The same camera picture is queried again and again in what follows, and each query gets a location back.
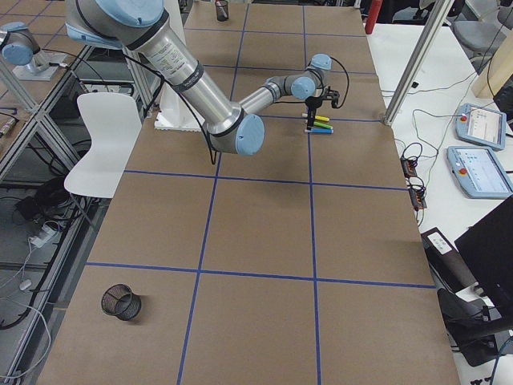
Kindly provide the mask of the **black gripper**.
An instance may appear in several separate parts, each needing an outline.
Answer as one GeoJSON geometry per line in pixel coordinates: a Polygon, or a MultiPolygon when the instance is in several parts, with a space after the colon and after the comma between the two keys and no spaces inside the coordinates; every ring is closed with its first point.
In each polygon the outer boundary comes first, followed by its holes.
{"type": "Polygon", "coordinates": [[[313,97],[310,96],[305,100],[305,105],[307,106],[307,111],[305,113],[306,118],[306,130],[310,132],[315,124],[315,116],[317,114],[317,109],[320,108],[323,104],[323,97],[313,97]]]}

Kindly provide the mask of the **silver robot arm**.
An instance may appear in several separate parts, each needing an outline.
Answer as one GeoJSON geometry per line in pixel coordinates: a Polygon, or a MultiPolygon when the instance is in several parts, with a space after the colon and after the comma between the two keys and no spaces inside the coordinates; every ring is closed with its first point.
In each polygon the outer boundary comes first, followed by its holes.
{"type": "Polygon", "coordinates": [[[9,22],[1,26],[1,56],[14,65],[20,80],[50,81],[56,69],[24,22],[9,22]]]}
{"type": "Polygon", "coordinates": [[[230,101],[171,28],[161,1],[68,1],[67,33],[93,47],[142,54],[204,118],[210,147],[252,156],[265,139],[258,112],[284,96],[306,100],[327,86],[332,59],[312,57],[299,75],[274,76],[239,103],[230,101]]]}

